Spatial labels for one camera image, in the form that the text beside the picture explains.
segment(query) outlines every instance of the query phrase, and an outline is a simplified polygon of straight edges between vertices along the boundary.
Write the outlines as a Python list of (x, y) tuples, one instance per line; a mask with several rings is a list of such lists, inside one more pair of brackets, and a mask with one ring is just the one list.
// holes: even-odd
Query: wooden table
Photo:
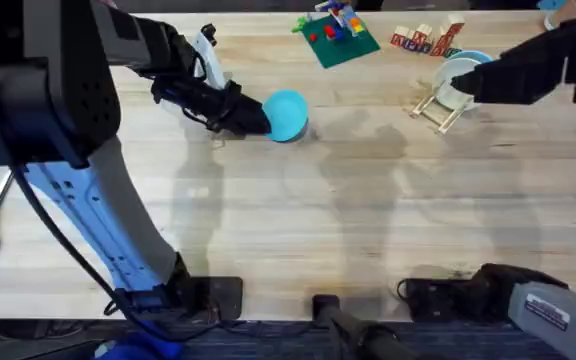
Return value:
[[(541, 31), (539, 12), (465, 13), (458, 43), (497, 55)], [(239, 275), (247, 319), (306, 319), (316, 293), (355, 315), (403, 319), (392, 287), (470, 276), (482, 263), (540, 269), (576, 290), (576, 105), (560, 88), (530, 106), (483, 105), (445, 137), (411, 119), (442, 59), (389, 45), (396, 25), (444, 13), (364, 14), (383, 49), (324, 70), (297, 14), (153, 15), (217, 52), (245, 92), (291, 88), (312, 133), (295, 144), (214, 138), (155, 105), (148, 81), (114, 71), (132, 179), (194, 274)], [(101, 262), (56, 208), (79, 249)], [(16, 185), (0, 217), (0, 318), (97, 318), (107, 297), (51, 237)]]

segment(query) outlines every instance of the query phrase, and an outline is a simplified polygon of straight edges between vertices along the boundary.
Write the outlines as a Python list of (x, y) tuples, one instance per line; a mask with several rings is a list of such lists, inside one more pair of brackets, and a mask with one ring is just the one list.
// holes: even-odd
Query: cable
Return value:
[(224, 330), (227, 333), (233, 334), (233, 335), (239, 335), (239, 336), (245, 336), (245, 337), (250, 337), (250, 338), (255, 338), (255, 339), (290, 339), (290, 338), (298, 338), (303, 336), (304, 334), (306, 334), (308, 331), (312, 330), (312, 329), (316, 329), (316, 327), (313, 325), (312, 322), (309, 322), (308, 324), (306, 324), (306, 326), (303, 329), (300, 329), (299, 331), (295, 331), (294, 333), (290, 333), (290, 334), (277, 334), (277, 335), (267, 335), (267, 336), (263, 336), (260, 332), (261, 327), (264, 325), (263, 322), (259, 321), (257, 322), (259, 328), (257, 329), (258, 332), (256, 334), (252, 334), (250, 332), (245, 332), (245, 331), (235, 331), (232, 330), (232, 328), (226, 327), (223, 324), (219, 325), (219, 328)]
[[(4, 152), (3, 160), (6, 163), (11, 164), (10, 171), (12, 172), (15, 180), (17, 181), (19, 188), (21, 189), (24, 196), (30, 203), (30, 206), (32, 206), (35, 213), (37, 213), (39, 219), (44, 223), (44, 225), (46, 225), (48, 230), (55, 237), (55, 239), (57, 239), (59, 244), (66, 250), (66, 252), (68, 252), (68, 254), (72, 256), (73, 259), (75, 259), (75, 261), (77, 261), (79, 266), (81, 266), (86, 271), (86, 273), (88, 273), (88, 275), (104, 290), (104, 292), (106, 292), (106, 294), (112, 299), (112, 301), (116, 303), (117, 307), (126, 317), (126, 319), (131, 323), (133, 323), (138, 328), (140, 328), (141, 330), (143, 330), (145, 333), (167, 342), (185, 342), (189, 338), (194, 338), (195, 336), (198, 336), (196, 334), (184, 338), (166, 336), (160, 334), (159, 332), (144, 325), (141, 321), (137, 320), (135, 315), (122, 303), (122, 299), (114, 292), (114, 290), (110, 287), (110, 285), (108, 285), (106, 280), (104, 280), (104, 278), (101, 277), (101, 275), (99, 275), (99, 273), (95, 270), (95, 268), (92, 267), (90, 263), (88, 263), (88, 261), (86, 261), (86, 259), (79, 253), (79, 251), (77, 251), (77, 249), (72, 245), (72, 243), (68, 240), (68, 238), (66, 238), (66, 236), (61, 232), (61, 230), (52, 220), (50, 215), (46, 212), (46, 209), (43, 207), (43, 205), (37, 198), (37, 195), (30, 187), (28, 180), (26, 180), (23, 173), (24, 170), (23, 167), (13, 165), (15, 164), (15, 162), (12, 156), (12, 152), (10, 151), (8, 144), (5, 141), (4, 131), (2, 129), (2, 119), (3, 115), (0, 113), (0, 145)], [(215, 326), (210, 326), (206, 329), (203, 329), (202, 331), (205, 333), (215, 328)]]

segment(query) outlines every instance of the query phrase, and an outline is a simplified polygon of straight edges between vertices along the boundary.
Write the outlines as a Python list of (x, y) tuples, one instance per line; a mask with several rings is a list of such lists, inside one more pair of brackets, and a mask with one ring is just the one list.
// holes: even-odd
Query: blue bowl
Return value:
[(453, 56), (449, 57), (448, 60), (461, 59), (461, 58), (472, 59), (482, 64), (491, 62), (493, 60), (492, 56), (477, 50), (466, 50), (458, 52)]
[(277, 142), (300, 139), (308, 128), (308, 103), (294, 90), (280, 90), (272, 94), (262, 109), (270, 122), (268, 138)]

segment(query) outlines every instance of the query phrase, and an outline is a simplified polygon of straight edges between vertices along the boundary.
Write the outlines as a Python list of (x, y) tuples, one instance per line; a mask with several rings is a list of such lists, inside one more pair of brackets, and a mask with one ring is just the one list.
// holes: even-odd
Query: green lego baseplate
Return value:
[[(335, 19), (326, 16), (322, 19), (313, 20), (304, 25), (301, 32), (306, 41), (310, 44), (312, 51), (317, 55), (321, 65), (327, 69), (329, 67), (344, 63), (348, 60), (364, 56), (379, 50), (379, 44), (370, 35), (368, 29), (362, 22), (365, 31), (353, 37), (348, 29), (342, 29), (344, 38), (341, 40), (328, 40), (324, 32), (324, 26), (332, 25)], [(310, 41), (310, 34), (317, 35), (315, 42)]]

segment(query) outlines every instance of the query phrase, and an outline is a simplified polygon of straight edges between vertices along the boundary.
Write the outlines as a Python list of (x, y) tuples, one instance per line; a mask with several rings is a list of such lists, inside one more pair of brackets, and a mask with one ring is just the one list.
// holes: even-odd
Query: white plate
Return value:
[[(435, 73), (433, 81), (433, 86), (439, 86), (443, 82), (443, 85), (437, 91), (437, 101), (451, 110), (460, 108), (471, 95), (455, 89), (450, 85), (450, 82), (453, 77), (468, 73), (479, 64), (480, 62), (467, 58), (448, 60), (443, 63)], [(466, 110), (474, 109), (479, 105), (471, 102), (466, 107)]]

